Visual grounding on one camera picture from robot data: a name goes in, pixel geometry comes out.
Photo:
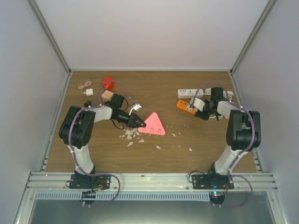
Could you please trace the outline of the white power strip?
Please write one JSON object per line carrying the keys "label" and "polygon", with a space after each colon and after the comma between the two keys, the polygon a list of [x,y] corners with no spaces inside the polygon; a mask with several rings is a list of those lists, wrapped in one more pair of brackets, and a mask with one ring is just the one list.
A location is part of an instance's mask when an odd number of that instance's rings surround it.
{"label": "white power strip", "polygon": [[178,89],[177,97],[179,99],[193,98],[195,96],[195,93],[197,93],[197,98],[202,98],[204,96],[204,92],[202,89]]}

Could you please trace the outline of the black power adapter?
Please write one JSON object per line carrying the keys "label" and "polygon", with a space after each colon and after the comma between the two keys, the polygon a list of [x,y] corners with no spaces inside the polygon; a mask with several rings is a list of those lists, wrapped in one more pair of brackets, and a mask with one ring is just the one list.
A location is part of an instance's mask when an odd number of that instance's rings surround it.
{"label": "black power adapter", "polygon": [[84,107],[90,107],[90,106],[92,106],[92,102],[91,101],[86,101],[84,103]]}

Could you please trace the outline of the red cube socket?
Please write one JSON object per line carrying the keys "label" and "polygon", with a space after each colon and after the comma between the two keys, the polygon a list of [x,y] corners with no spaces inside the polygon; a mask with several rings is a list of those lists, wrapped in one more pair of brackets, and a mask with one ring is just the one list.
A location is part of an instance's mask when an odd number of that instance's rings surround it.
{"label": "red cube socket", "polygon": [[112,91],[114,88],[114,79],[112,77],[104,77],[104,79],[101,82],[102,89]]}

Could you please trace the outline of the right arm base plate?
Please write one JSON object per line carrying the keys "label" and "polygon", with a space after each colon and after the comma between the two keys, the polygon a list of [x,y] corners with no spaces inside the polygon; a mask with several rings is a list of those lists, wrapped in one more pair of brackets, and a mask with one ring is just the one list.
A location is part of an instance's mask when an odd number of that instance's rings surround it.
{"label": "right arm base plate", "polygon": [[193,189],[225,190],[235,188],[234,184],[229,182],[227,175],[193,171],[188,175],[188,181],[192,184]]}

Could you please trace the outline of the orange power strip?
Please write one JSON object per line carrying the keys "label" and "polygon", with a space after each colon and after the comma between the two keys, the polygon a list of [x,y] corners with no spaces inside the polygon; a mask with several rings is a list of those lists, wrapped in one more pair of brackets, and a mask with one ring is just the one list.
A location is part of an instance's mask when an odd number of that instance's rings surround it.
{"label": "orange power strip", "polygon": [[177,107],[178,109],[181,109],[181,110],[183,110],[183,111],[185,111],[185,112],[188,112],[188,113],[190,113],[190,114],[192,114],[192,115],[195,114],[195,108],[191,108],[191,107],[190,107],[190,104],[189,104],[188,102],[183,101],[183,100],[181,100],[181,99],[178,100],[178,102],[177,102],[177,104],[176,104],[176,107]]}

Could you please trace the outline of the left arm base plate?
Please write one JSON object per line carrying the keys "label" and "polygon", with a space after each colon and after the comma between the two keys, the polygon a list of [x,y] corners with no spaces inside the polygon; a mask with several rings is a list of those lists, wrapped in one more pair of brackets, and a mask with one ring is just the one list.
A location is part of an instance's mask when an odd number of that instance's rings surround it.
{"label": "left arm base plate", "polygon": [[110,188],[110,181],[109,175],[88,176],[75,172],[65,185],[70,189],[105,190]]}

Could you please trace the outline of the wooden round-cornered block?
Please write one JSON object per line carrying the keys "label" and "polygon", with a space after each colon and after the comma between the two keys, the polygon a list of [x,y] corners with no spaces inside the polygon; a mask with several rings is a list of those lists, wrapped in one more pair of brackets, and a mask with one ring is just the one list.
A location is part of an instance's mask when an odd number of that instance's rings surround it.
{"label": "wooden round-cornered block", "polygon": [[113,95],[114,95],[113,92],[111,92],[109,90],[105,90],[101,95],[103,102],[110,101],[112,99]]}

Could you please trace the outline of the pink triangular plug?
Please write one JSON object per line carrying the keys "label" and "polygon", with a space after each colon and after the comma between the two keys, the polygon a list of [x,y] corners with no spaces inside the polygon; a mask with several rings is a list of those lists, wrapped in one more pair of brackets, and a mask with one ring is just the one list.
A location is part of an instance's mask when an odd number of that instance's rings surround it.
{"label": "pink triangular plug", "polygon": [[146,126],[138,128],[138,132],[161,136],[166,134],[163,124],[156,112],[151,113],[144,122]]}

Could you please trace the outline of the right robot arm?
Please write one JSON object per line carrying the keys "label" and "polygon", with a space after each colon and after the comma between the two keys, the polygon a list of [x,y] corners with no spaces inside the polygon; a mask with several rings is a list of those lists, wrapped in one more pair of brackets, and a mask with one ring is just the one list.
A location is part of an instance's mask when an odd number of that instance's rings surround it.
{"label": "right robot arm", "polygon": [[210,100],[193,97],[191,107],[196,108],[195,116],[202,120],[208,120],[211,115],[228,119],[227,146],[204,175],[210,188],[220,189],[230,184],[232,171],[241,158],[260,145],[260,113],[233,103],[228,96],[224,96],[221,87],[211,89]]}

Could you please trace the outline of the white usb charger plug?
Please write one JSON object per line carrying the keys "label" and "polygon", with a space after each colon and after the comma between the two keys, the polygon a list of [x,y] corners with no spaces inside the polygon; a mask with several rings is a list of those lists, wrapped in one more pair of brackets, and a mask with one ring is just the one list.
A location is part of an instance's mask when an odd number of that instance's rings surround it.
{"label": "white usb charger plug", "polygon": [[85,91],[85,95],[86,96],[93,96],[95,94],[95,91],[93,90],[93,88],[90,88],[90,89],[86,89]]}

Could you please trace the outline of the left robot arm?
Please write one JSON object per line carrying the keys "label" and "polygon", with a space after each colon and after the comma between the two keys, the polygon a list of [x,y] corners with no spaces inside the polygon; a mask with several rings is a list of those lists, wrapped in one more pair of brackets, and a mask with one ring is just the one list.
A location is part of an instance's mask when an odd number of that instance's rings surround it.
{"label": "left robot arm", "polygon": [[96,184],[95,166],[88,148],[94,123],[111,120],[132,129],[146,127],[145,121],[136,114],[142,106],[133,102],[126,112],[121,109],[124,100],[123,96],[115,94],[110,101],[98,106],[71,106],[59,129],[59,138],[69,148],[75,163],[75,171],[82,175],[80,183],[87,189]]}

